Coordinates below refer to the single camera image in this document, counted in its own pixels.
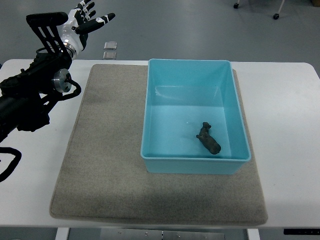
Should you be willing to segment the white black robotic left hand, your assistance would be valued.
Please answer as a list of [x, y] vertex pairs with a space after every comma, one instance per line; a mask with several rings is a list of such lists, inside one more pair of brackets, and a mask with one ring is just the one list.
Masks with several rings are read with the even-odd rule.
[[80, 1], [70, 10], [68, 20], [62, 26], [60, 38], [72, 59], [86, 48], [89, 33], [102, 28], [116, 16], [111, 12], [95, 18], [94, 6], [91, 0]]

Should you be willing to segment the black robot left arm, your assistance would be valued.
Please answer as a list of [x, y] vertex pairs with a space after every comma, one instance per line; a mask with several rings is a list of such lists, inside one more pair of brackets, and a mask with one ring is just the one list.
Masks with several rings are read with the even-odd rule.
[[82, 89], [72, 80], [72, 57], [57, 27], [68, 20], [65, 12], [37, 13], [26, 21], [43, 44], [29, 68], [0, 83], [0, 139], [14, 129], [34, 132], [50, 123], [49, 112], [59, 101], [78, 96]]

